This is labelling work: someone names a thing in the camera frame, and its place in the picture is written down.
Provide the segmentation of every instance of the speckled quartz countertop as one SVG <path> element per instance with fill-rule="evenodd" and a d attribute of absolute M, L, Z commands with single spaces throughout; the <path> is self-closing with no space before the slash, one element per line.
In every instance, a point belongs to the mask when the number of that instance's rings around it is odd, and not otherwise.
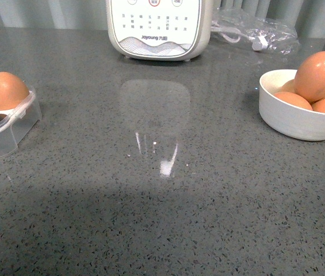
<path fill-rule="evenodd" d="M 104 31 L 0 29 L 43 113 L 0 159 L 0 275 L 325 275 L 325 141 L 258 111 L 264 72 L 325 50 L 301 44 L 163 63 Z"/>

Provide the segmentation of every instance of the white bowl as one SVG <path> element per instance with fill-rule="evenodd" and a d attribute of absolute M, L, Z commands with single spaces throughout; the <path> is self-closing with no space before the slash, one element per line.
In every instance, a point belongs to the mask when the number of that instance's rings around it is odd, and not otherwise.
<path fill-rule="evenodd" d="M 259 113 L 273 129 L 306 141 L 325 140 L 325 113 L 314 112 L 286 103 L 273 94 L 295 77 L 296 70 L 274 70 L 259 80 Z"/>

